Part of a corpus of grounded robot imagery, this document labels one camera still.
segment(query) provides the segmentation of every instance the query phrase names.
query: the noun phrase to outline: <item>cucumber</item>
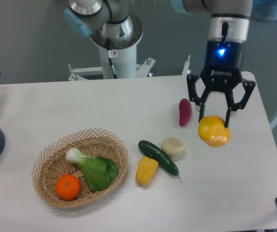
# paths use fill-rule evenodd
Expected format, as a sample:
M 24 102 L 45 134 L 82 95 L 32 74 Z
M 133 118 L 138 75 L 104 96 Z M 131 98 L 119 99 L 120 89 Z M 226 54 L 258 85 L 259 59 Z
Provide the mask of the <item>cucumber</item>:
M 158 148 L 155 144 L 141 140 L 138 143 L 139 149 L 144 153 L 145 156 L 154 159 L 159 163 L 164 170 L 171 175 L 179 175 L 179 170 L 174 161 L 165 153 L 163 150 Z

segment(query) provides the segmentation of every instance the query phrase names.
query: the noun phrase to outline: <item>cable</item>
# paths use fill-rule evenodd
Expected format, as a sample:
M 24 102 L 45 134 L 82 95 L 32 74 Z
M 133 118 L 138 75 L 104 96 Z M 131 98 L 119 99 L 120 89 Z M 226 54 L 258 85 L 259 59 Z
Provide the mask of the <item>cable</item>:
M 107 51 L 110 50 L 110 48 L 109 48 L 110 41 L 111 40 L 109 38 L 106 39 L 106 50 Z M 114 65 L 113 65 L 113 61 L 112 61 L 112 59 L 110 57 L 109 57 L 109 63 L 110 63 L 111 69 L 113 71 L 113 77 L 114 77 L 114 79 L 117 79 L 117 75 L 116 75 L 116 71 L 115 71 L 115 68 L 114 68 Z

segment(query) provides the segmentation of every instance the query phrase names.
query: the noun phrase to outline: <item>bok choy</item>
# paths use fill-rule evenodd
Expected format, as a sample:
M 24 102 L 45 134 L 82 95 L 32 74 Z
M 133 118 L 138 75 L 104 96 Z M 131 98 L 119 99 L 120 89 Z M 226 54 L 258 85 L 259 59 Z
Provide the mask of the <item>bok choy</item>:
M 118 168 L 111 159 L 90 157 L 77 148 L 67 151 L 66 160 L 80 167 L 89 188 L 93 191 L 107 189 L 118 175 Z

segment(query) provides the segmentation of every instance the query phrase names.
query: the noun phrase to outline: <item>wicker basket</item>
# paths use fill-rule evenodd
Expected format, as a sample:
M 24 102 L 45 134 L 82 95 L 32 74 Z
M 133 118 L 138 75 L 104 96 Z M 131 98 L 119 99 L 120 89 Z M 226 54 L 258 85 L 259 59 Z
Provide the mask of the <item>wicker basket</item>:
M 92 192 L 80 168 L 65 159 L 68 149 L 76 147 L 88 156 L 98 156 L 113 160 L 119 174 L 111 185 L 103 190 Z M 89 129 L 68 135 L 57 143 L 49 145 L 33 167 L 33 186 L 41 198 L 56 207 L 75 207 L 88 203 L 115 188 L 126 173 L 128 164 L 127 150 L 115 134 L 102 129 Z M 81 183 L 81 192 L 72 201 L 58 198 L 55 185 L 64 174 L 75 175 Z

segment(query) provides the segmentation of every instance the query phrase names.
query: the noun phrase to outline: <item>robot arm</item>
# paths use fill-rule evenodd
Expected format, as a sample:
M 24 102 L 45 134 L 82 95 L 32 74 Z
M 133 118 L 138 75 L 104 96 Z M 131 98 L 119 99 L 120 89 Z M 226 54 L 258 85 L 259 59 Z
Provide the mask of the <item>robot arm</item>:
M 242 78 L 241 66 L 247 40 L 252 0 L 172 0 L 179 12 L 210 11 L 208 43 L 205 65 L 200 74 L 205 90 L 198 97 L 196 75 L 188 75 L 187 83 L 190 101 L 199 110 L 199 121 L 204 117 L 205 103 L 212 91 L 225 94 L 228 110 L 225 127 L 229 118 L 238 109 L 244 109 L 255 87 L 254 81 Z M 242 83 L 245 95 L 240 102 L 234 102 L 233 89 Z

